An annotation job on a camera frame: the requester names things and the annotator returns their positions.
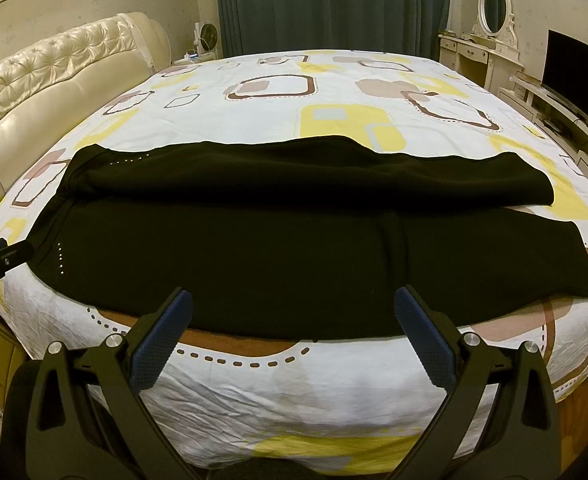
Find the wooden floor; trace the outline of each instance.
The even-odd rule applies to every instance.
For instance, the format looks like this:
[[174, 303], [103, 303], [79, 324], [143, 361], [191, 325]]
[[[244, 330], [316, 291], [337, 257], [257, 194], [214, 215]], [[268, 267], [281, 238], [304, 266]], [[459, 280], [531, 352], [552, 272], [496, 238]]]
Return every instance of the wooden floor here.
[[588, 377], [557, 406], [562, 436], [561, 468], [564, 471], [588, 444]]

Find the cream leather headboard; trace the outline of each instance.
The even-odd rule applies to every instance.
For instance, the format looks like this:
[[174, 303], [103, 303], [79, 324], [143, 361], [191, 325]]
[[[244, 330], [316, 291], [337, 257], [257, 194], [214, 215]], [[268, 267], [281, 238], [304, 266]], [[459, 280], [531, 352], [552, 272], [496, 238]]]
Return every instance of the cream leather headboard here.
[[72, 28], [0, 62], [0, 199], [61, 137], [171, 64], [141, 12]]

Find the black garment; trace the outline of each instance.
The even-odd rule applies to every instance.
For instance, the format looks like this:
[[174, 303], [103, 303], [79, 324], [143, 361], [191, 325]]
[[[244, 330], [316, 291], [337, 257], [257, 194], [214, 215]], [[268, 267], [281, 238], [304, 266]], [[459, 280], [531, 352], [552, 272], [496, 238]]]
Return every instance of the black garment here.
[[500, 207], [553, 200], [515, 153], [421, 158], [339, 136], [94, 145], [29, 233], [29, 266], [73, 300], [133, 316], [183, 286], [191, 327], [211, 332], [393, 336], [406, 283], [458, 326], [551, 294], [588, 296], [577, 227]]

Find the bed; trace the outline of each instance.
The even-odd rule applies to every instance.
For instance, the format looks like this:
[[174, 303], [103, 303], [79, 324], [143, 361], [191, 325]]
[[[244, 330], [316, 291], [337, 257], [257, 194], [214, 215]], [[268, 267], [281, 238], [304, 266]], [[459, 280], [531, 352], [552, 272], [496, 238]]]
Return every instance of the bed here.
[[[588, 181], [571, 158], [433, 60], [331, 50], [182, 66], [170, 59], [162, 28], [133, 13], [0, 62], [0, 237], [10, 244], [26, 237], [72, 155], [90, 144], [141, 152], [341, 135], [419, 156], [514, 151], [550, 177], [556, 197], [552, 206], [519, 209], [575, 222], [588, 253]], [[135, 321], [57, 294], [27, 266], [2, 280], [0, 315], [32, 358], [52, 340], [92, 346]], [[588, 376], [588, 298], [552, 297], [459, 329], [512, 348], [535, 341], [558, 402]], [[488, 387], [458, 455], [473, 449], [493, 393]], [[275, 341], [196, 330], [183, 334], [156, 386], [142, 394], [190, 463], [284, 457], [328, 475], [392, 470], [444, 396], [405, 337]]]

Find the white box fan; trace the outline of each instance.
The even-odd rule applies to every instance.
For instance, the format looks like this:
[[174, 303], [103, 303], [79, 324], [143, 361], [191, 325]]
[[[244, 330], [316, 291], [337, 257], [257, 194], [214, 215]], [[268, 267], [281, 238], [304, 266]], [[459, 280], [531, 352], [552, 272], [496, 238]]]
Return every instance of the white box fan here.
[[198, 22], [194, 26], [194, 47], [199, 57], [216, 57], [216, 44], [218, 43], [218, 30], [212, 22]]

